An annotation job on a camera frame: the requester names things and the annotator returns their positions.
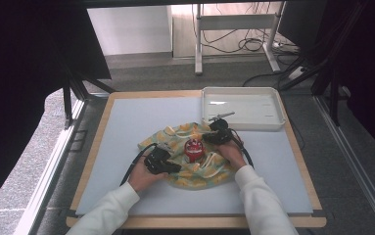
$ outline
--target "yellow cloth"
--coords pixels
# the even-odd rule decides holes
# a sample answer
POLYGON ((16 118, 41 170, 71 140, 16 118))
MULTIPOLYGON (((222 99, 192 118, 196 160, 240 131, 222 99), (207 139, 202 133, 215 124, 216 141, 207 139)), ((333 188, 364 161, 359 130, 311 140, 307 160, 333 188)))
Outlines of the yellow cloth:
POLYGON ((217 152, 214 145, 204 141, 205 156, 200 163, 189 164, 184 154, 184 144, 189 139, 202 140, 202 135, 210 131, 208 126, 195 122, 176 127, 168 126, 138 144, 138 148, 143 150, 152 143, 167 143, 174 151, 169 160, 182 166, 180 172, 169 175, 168 183, 175 187, 192 190, 210 188, 234 175, 235 170, 229 161, 217 152))

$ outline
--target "wooden board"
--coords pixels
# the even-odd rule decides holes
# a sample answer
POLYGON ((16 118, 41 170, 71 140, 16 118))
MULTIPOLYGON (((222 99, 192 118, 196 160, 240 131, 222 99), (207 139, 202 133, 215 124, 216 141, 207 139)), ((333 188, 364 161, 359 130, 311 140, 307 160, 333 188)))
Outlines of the wooden board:
MULTIPOLYGON (((75 211, 83 194, 84 188, 88 182, 90 172, 95 163, 102 136, 108 122, 111 108, 115 99, 134 99, 134 98, 160 98, 160 97, 201 97, 201 91, 157 91, 157 92, 121 92, 110 96, 107 107, 102 116, 92 149, 82 173, 76 194, 74 196, 70 209, 75 211)), ((308 192, 314 213, 322 212, 315 189, 310 180, 303 156, 298 147, 295 135, 290 123, 285 123, 285 129, 294 152, 296 162, 304 179, 305 187, 308 192)), ((326 224, 324 216, 304 215, 291 216, 296 227, 322 227, 326 224)), ((67 225, 72 226, 77 222, 77 218, 68 217, 67 225)), ((243 216, 224 215, 224 216, 131 216, 122 228, 245 228, 248 224, 243 216)))

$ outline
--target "white sleeve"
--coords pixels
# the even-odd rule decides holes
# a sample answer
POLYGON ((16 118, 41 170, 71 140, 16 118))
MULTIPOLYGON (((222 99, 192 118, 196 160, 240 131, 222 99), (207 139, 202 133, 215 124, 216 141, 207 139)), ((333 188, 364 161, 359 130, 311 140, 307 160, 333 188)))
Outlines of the white sleeve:
POLYGON ((251 234, 298 234, 276 194, 251 166, 241 167, 236 172, 235 180, 241 189, 240 196, 251 234))
POLYGON ((105 195, 67 234, 113 234, 126 221, 129 209, 138 201, 138 194, 126 182, 105 195))

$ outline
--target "white tray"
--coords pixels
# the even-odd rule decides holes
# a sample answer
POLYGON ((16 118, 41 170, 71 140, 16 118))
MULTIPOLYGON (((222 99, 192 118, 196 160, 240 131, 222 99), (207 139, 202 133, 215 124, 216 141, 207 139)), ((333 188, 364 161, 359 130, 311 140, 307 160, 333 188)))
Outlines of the white tray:
POLYGON ((202 122, 224 117, 235 130, 276 131, 285 123, 278 91, 270 87, 206 87, 202 94, 202 122))

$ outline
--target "red object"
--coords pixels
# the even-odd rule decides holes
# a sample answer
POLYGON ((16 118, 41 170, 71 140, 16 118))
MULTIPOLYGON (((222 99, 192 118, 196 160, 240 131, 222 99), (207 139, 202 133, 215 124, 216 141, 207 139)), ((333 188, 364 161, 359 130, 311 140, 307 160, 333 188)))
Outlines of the red object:
POLYGON ((190 139, 184 144, 184 153, 188 157, 189 164, 197 163, 202 160, 205 153, 205 147, 202 141, 198 139, 190 139))

